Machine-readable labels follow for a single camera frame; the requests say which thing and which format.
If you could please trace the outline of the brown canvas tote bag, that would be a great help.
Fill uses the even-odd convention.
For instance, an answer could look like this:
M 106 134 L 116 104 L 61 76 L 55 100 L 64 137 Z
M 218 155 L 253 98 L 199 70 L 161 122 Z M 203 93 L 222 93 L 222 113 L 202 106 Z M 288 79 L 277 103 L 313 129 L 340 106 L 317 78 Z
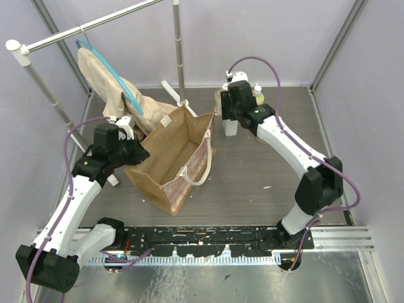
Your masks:
M 215 113 L 194 116 L 185 107 L 166 115 L 143 140 L 150 156 L 125 168 L 145 199 L 176 216 L 193 187 L 202 185 L 211 170 Z

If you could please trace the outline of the white bottle black cap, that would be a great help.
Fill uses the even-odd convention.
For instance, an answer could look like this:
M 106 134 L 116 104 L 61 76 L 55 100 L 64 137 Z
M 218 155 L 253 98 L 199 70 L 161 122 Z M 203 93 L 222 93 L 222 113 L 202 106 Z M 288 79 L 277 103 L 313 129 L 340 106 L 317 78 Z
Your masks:
M 237 135 L 237 129 L 238 129 L 238 121 L 232 121 L 230 119 L 223 120 L 222 121 L 223 125 L 223 130 L 225 133 L 225 136 L 236 136 Z

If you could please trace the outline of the yellow lotion squeeze bottle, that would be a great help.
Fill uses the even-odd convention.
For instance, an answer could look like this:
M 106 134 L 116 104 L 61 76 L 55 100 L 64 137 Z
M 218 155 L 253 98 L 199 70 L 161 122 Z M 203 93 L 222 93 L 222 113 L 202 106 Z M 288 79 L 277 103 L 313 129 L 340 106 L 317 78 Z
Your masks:
M 262 87 L 258 84 L 255 84 L 253 90 L 252 90 L 252 94 L 256 99 L 256 104 L 257 105 L 261 105 L 264 103 L 264 95 L 262 93 Z

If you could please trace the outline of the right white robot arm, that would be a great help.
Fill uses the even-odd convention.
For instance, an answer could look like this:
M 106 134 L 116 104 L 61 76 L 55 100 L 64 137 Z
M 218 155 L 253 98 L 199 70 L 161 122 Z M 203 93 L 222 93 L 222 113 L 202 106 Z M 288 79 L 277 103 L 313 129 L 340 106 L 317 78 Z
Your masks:
M 314 216 L 343 194 L 342 162 L 326 158 L 300 139 L 246 80 L 224 84 L 220 104 L 228 136 L 235 135 L 239 126 L 250 131 L 274 148 L 300 179 L 293 208 L 276 225 L 279 245 L 290 249 Z

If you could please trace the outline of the green bottle wooden cap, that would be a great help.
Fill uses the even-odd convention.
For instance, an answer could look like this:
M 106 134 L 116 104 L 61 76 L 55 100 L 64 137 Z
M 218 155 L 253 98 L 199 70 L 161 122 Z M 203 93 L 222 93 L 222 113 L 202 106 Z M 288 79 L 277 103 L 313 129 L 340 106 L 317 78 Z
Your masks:
M 259 136 L 256 136 L 255 138 L 256 138 L 256 141 L 257 141 L 259 144 L 266 144 L 266 141 L 263 140 L 262 138 L 260 138 Z

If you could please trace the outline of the clear amber soap bottle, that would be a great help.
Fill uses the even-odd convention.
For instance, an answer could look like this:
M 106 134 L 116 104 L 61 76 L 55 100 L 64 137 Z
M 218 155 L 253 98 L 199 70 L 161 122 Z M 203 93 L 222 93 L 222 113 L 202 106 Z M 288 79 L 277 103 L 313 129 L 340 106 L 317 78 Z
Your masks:
M 218 115 L 222 115 L 227 108 L 228 83 L 224 83 L 221 89 L 215 92 L 215 110 Z

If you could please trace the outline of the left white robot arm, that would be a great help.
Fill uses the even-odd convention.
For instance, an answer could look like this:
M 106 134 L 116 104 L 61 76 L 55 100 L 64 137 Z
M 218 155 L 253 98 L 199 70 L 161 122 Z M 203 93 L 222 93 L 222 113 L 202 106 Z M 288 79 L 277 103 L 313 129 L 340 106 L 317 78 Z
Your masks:
M 26 283 L 68 292 L 80 268 L 106 247 L 119 250 L 126 244 L 122 221 L 104 217 L 77 242 L 78 225 L 114 171 L 137 165 L 149 157 L 129 126 L 98 125 L 91 144 L 75 163 L 69 187 L 43 231 L 29 246 L 21 245 L 16 261 Z

